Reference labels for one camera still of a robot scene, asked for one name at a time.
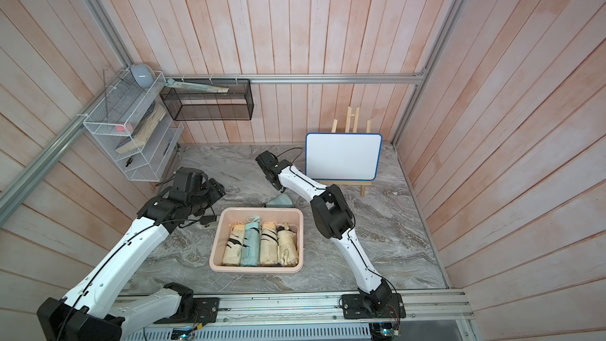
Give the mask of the pink plastic storage box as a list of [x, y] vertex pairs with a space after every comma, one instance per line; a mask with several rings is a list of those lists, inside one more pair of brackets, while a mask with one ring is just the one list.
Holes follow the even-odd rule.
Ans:
[[228, 208], [209, 265], [215, 272], [295, 274], [304, 262], [303, 214], [296, 208]]

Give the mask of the beige umbrella black band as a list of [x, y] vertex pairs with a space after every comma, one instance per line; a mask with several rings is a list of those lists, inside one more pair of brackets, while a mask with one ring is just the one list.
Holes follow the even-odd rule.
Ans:
[[230, 234], [227, 239], [224, 250], [222, 265], [223, 266], [239, 266], [241, 263], [241, 254], [245, 239], [246, 226], [245, 224], [235, 224], [230, 229]]

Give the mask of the beige striped umbrella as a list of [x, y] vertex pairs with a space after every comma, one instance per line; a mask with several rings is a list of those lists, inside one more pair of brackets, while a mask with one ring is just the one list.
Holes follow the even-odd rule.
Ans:
[[278, 235], [275, 223], [263, 223], [260, 236], [260, 265], [275, 266], [278, 264]]

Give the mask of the green umbrella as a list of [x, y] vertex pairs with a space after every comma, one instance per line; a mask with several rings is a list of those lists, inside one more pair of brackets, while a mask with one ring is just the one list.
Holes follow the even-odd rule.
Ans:
[[266, 208], [293, 208], [294, 203], [287, 194], [280, 194], [265, 204]]
[[247, 220], [240, 265], [243, 267], [257, 267], [260, 261], [260, 217], [249, 217]]

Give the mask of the beige umbrella black stripes small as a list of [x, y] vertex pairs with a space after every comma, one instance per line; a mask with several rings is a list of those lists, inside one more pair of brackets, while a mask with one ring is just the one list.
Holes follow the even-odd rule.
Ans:
[[277, 227], [278, 260], [283, 267], [294, 267], [299, 262], [295, 233], [287, 223]]

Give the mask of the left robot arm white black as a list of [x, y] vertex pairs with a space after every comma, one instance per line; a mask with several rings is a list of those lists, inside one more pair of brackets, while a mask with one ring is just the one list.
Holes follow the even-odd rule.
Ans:
[[223, 184], [188, 167], [179, 168], [170, 181], [79, 284], [39, 307], [37, 317], [47, 340], [122, 340], [159, 320], [197, 320], [193, 291], [177, 283], [125, 306], [115, 302], [148, 255], [176, 229], [216, 220], [205, 212], [225, 195]]

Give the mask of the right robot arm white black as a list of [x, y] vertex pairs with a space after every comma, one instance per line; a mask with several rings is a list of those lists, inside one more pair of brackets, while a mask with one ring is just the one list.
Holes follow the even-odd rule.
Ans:
[[278, 159], [270, 151], [260, 153], [256, 161], [277, 190], [289, 189], [309, 202], [318, 231], [336, 244], [354, 274], [361, 308], [372, 317], [378, 316], [391, 299], [392, 287], [362, 248], [355, 232], [355, 216], [341, 189], [314, 181], [292, 162]]

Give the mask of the pink item on shelf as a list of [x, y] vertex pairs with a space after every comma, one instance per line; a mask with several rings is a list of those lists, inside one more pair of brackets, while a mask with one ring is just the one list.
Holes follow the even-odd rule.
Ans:
[[134, 126], [132, 124], [119, 124], [115, 126], [115, 131], [120, 134], [130, 134], [134, 130]]

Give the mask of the green flat item on basket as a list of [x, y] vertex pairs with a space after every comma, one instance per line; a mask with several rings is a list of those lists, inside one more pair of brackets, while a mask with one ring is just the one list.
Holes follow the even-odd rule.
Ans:
[[184, 93], [208, 93], [208, 94], [224, 94], [229, 93], [229, 88], [219, 87], [215, 85], [206, 85], [200, 83], [191, 83], [185, 81], [176, 81], [168, 79], [165, 83], [167, 88], [173, 88], [178, 92]]

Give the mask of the grey round speaker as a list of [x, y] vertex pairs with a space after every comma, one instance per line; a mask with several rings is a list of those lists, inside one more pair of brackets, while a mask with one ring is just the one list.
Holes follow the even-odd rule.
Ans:
[[156, 75], [150, 66], [145, 63], [137, 63], [131, 65], [129, 69], [140, 88], [149, 90], [153, 86]]

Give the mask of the whiteboard blue frame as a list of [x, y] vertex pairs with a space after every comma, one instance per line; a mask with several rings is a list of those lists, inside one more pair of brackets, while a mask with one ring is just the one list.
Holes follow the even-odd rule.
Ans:
[[382, 143], [381, 134], [310, 133], [306, 175], [315, 180], [372, 181]]

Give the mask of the black mesh wall basket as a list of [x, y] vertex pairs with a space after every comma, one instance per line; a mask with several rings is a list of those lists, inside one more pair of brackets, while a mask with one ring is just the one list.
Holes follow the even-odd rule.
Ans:
[[254, 111], [251, 84], [246, 79], [175, 79], [229, 88], [229, 93], [184, 93], [164, 86], [160, 98], [176, 121], [249, 121]]

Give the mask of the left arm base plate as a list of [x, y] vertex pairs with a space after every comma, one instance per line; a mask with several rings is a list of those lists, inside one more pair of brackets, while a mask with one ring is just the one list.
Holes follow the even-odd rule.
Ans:
[[219, 310], [219, 301], [220, 299], [216, 297], [185, 298], [181, 301], [178, 312], [173, 316], [173, 319], [192, 324], [206, 325], [214, 323]]

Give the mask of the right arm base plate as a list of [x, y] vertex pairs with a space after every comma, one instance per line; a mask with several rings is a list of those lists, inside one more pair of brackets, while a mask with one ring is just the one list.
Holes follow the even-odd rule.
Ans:
[[392, 294], [387, 304], [379, 311], [367, 309], [363, 304], [362, 294], [342, 295], [339, 300], [343, 316], [347, 320], [359, 319], [387, 319], [402, 320], [406, 311], [400, 294]]

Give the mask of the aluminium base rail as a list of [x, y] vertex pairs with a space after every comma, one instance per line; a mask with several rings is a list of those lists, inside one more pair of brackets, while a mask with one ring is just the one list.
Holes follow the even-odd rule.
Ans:
[[402, 320], [347, 320], [342, 292], [216, 295], [216, 322], [152, 324], [130, 340], [481, 340], [462, 290], [402, 290]]

